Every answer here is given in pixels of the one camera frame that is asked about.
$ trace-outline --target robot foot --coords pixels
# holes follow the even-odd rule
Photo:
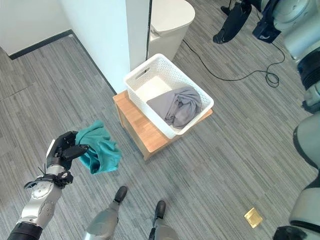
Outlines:
[[[126,186],[121,186],[115,194],[114,200],[118,204],[120,204],[127,194],[128,188]]]
[[[163,219],[166,212],[166,203],[165,201],[158,201],[155,211],[154,211],[154,218],[153,218],[153,226],[155,226],[157,219]]]

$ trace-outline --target white plastic basket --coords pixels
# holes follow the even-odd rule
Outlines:
[[[169,139],[184,134],[214,105],[214,100],[205,91],[162,54],[152,56],[131,71],[125,76],[124,82],[130,100]],[[147,101],[170,90],[186,86],[193,87],[199,93],[202,109],[183,129],[177,129],[162,120]]]

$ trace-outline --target teal cloth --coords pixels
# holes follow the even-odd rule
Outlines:
[[[104,123],[95,121],[88,128],[80,130],[75,137],[75,144],[89,145],[87,152],[79,159],[91,174],[111,172],[118,169],[122,157],[116,148],[116,142],[110,141],[110,134],[104,128]]]

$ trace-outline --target black cable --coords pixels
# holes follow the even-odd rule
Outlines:
[[[231,6],[231,2],[232,2],[232,0],[230,0],[230,2],[229,2],[229,6],[228,6],[228,9],[230,10],[230,6]]]
[[[257,15],[257,17],[259,18],[259,20],[261,20],[261,18],[260,18],[259,15],[258,15],[258,11],[256,11],[256,15]],[[220,80],[223,80],[223,81],[240,81],[240,80],[243,80],[243,79],[249,77],[250,75],[252,75],[252,74],[254,74],[254,73],[260,72],[260,73],[265,73],[265,81],[266,81],[266,83],[267,83],[270,87],[272,87],[272,88],[277,88],[277,87],[279,86],[279,81],[280,81],[280,79],[279,79],[278,75],[276,75],[276,74],[273,73],[273,72],[270,72],[270,71],[269,71],[269,68],[270,68],[272,65],[282,64],[282,63],[286,60],[286,56],[285,56],[284,52],[283,52],[279,47],[277,47],[275,44],[273,44],[273,43],[271,43],[271,44],[281,52],[281,54],[282,54],[282,56],[283,56],[283,60],[278,61],[278,62],[271,63],[271,64],[266,68],[266,70],[255,70],[255,71],[249,73],[248,75],[246,75],[246,76],[244,76],[244,77],[241,77],[241,78],[238,78],[238,79],[224,79],[224,78],[222,78],[222,77],[218,77],[218,76],[215,75],[212,71],[210,71],[210,69],[207,67],[207,65],[204,63],[204,61],[201,59],[200,55],[199,55],[195,50],[193,50],[193,48],[192,48],[184,39],[183,39],[183,42],[188,46],[188,48],[189,48],[192,52],[194,52],[194,53],[197,55],[197,57],[200,59],[201,63],[202,63],[203,66],[206,68],[206,70],[207,70],[212,76],[214,76],[214,77],[217,78],[217,79],[220,79]],[[270,79],[269,75],[273,76],[275,80],[272,81],[272,80]]]

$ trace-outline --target robot leg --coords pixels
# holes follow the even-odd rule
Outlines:
[[[153,228],[149,235],[149,240],[179,240],[176,231],[164,225],[164,215],[166,211],[166,203],[159,201],[155,208]]]
[[[114,200],[104,210],[98,213],[92,220],[86,230],[84,240],[109,240],[114,234],[115,228],[118,224],[118,211],[120,203],[127,194],[128,188],[122,186],[116,192]]]

